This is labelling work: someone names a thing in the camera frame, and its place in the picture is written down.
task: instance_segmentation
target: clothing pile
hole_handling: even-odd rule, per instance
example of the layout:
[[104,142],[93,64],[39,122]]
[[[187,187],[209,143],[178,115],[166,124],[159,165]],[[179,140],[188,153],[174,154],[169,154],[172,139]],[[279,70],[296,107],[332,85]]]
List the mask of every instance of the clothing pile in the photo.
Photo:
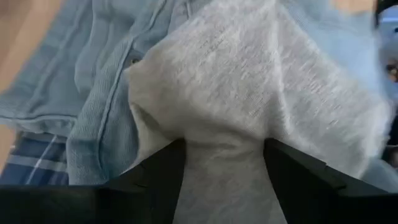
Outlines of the clothing pile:
[[184,138],[177,223],[285,223],[266,138],[355,178],[381,157],[394,94],[373,27],[329,0],[67,0],[0,96],[2,123],[49,143],[9,163],[102,184]]

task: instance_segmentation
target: plaid shirt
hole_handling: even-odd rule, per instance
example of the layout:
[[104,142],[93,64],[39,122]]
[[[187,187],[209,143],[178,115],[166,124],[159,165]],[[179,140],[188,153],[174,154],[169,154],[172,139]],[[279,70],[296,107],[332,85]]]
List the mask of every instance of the plaid shirt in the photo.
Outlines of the plaid shirt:
[[65,137],[19,133],[0,184],[67,185]]

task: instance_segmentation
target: gray fabric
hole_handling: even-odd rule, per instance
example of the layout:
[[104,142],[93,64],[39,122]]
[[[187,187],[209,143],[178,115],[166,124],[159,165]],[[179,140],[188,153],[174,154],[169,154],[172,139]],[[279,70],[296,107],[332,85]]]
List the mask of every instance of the gray fabric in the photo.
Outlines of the gray fabric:
[[215,0],[127,74],[139,135],[132,167],[187,140],[175,223],[285,223],[265,138],[360,177],[392,117],[384,94],[322,52],[280,1]]

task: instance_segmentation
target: wooden surface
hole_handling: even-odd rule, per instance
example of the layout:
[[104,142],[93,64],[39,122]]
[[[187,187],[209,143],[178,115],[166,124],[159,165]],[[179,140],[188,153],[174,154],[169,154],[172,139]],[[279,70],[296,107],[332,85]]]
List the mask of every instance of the wooden surface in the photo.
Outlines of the wooden surface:
[[[62,0],[0,0],[0,91],[12,82],[44,37]],[[14,132],[0,125],[0,170]]]

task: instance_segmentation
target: gray sweatshirt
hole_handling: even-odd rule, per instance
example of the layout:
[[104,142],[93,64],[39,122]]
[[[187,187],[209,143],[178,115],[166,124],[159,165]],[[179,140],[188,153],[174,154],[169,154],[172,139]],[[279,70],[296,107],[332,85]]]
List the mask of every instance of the gray sweatshirt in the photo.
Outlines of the gray sweatshirt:
[[285,223],[263,140],[360,177],[392,116],[379,84],[367,88],[324,53],[283,1],[215,0],[127,73],[132,167],[187,140],[175,223]]

